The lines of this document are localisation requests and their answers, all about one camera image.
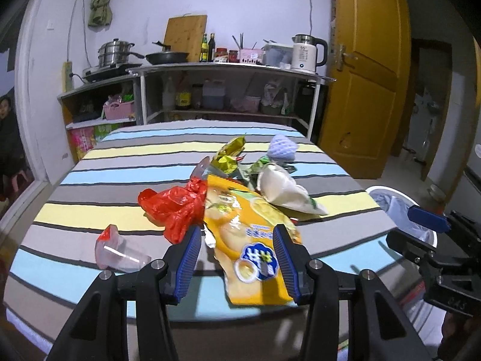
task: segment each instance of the pot lid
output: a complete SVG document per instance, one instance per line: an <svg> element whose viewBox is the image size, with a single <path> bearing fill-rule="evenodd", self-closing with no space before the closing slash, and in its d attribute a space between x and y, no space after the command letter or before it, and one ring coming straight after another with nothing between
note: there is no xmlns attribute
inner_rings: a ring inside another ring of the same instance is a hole
<svg viewBox="0 0 481 361"><path fill-rule="evenodd" d="M119 38L114 38L113 41L104 43L102 46L100 46L100 48L106 48L106 47L109 47L109 46L122 45L122 44L133 45L133 43L131 43L131 42L119 41Z"/></svg>

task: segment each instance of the electrical outlet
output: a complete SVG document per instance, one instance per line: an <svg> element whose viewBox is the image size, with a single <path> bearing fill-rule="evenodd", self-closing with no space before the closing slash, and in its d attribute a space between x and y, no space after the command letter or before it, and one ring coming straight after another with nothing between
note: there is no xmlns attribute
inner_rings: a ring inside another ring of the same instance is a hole
<svg viewBox="0 0 481 361"><path fill-rule="evenodd" d="M62 92L68 92L74 89L74 79L72 74L72 61L66 61L62 65Z"/></svg>

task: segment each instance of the cartoon logo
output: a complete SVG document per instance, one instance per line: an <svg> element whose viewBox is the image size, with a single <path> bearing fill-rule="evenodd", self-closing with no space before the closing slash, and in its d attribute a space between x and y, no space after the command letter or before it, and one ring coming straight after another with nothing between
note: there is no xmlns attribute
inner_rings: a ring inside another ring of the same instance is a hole
<svg viewBox="0 0 481 361"><path fill-rule="evenodd" d="M277 275L279 264L271 248L263 243L247 245L242 251L241 259L251 261L259 269L257 279L264 281Z"/></svg>

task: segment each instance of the white wall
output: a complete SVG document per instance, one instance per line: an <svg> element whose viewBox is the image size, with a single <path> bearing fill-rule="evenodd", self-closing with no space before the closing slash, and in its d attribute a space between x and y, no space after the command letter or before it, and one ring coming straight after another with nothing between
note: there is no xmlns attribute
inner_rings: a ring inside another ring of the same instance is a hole
<svg viewBox="0 0 481 361"><path fill-rule="evenodd" d="M476 58L472 35L448 0L407 0L413 38L450 43L453 76L448 114L428 178L448 192L462 166L471 124L475 124Z"/></svg>
<svg viewBox="0 0 481 361"><path fill-rule="evenodd" d="M163 41L169 17L187 13L207 14L206 32L216 34L216 47L236 49L232 35L250 47L263 39L292 44L297 33L309 33L309 0L111 0L114 19L109 28L89 31L87 43L92 60L98 48L113 38L134 42L141 54L160 51L152 42ZM313 0L314 36L328 39L330 0Z"/></svg>
<svg viewBox="0 0 481 361"><path fill-rule="evenodd" d="M29 58L29 93L33 129L50 182L55 183L72 166L70 149L56 97L62 91L60 72L66 60L67 32L74 0L42 0L35 18ZM247 45L262 46L262 39L292 43L297 33L309 33L309 0L111 0L113 21L108 28L87 28L90 62L97 64L97 50L120 38L134 42L132 50L159 51L151 42L163 40L169 17L186 13L207 14L206 32L216 34L217 47L235 48L231 36L244 32ZM328 39L330 0L313 0L312 35ZM88 67L83 46L81 0L74 14L70 59L74 72ZM47 30L51 21L53 30ZM130 61L137 59L131 56ZM81 82L75 78L75 86Z"/></svg>

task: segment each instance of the metal shelf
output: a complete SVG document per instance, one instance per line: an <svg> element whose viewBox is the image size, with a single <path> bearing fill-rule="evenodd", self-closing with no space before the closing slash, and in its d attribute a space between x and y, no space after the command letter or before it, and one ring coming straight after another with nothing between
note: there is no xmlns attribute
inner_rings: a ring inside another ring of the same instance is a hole
<svg viewBox="0 0 481 361"><path fill-rule="evenodd" d="M111 79L100 80L100 81L96 81L95 83L83 84L78 88L75 88L75 89L72 89L71 91L60 94L59 96L57 96L57 99L62 100L62 99L65 99L66 97L77 95L82 92L90 91L92 89L100 88L110 84L122 83L123 81L129 81L129 80L133 80L132 75L124 74L123 76L112 77Z"/></svg>
<svg viewBox="0 0 481 361"><path fill-rule="evenodd" d="M131 75L137 77L140 74L152 74L165 71L183 71L183 70L235 70L244 72L258 72L279 74L281 76L297 77L307 80L324 80L328 82L336 81L331 77L320 76L317 73L309 71L297 71L294 69L281 69L274 66L241 64L230 62L184 62L178 64L162 64L162 65L145 65L138 68L127 69Z"/></svg>
<svg viewBox="0 0 481 361"><path fill-rule="evenodd" d="M290 115L270 115L270 114L262 114L262 113L242 113L242 112L236 112L236 111L222 111L222 110L196 110L196 109L190 109L190 110L172 110L172 111L165 111L161 110L158 111L154 114L152 114L150 117L147 118L147 120L151 120L152 118L156 117L157 115L161 113L170 113L170 114L222 114L222 115L245 115L245 116L255 116L255 117L263 117L263 118L280 118L280 119L295 119L299 121L299 123L304 126L306 129L309 128L309 124L298 117L297 115L290 114Z"/></svg>
<svg viewBox="0 0 481 361"><path fill-rule="evenodd" d="M65 128L67 130L72 129L81 129L81 128L89 128L90 126L98 126L98 125L114 125L114 124L123 124L126 122L135 122L135 118L121 118L121 119L91 119L90 121L83 121L83 122L72 122L69 123Z"/></svg>

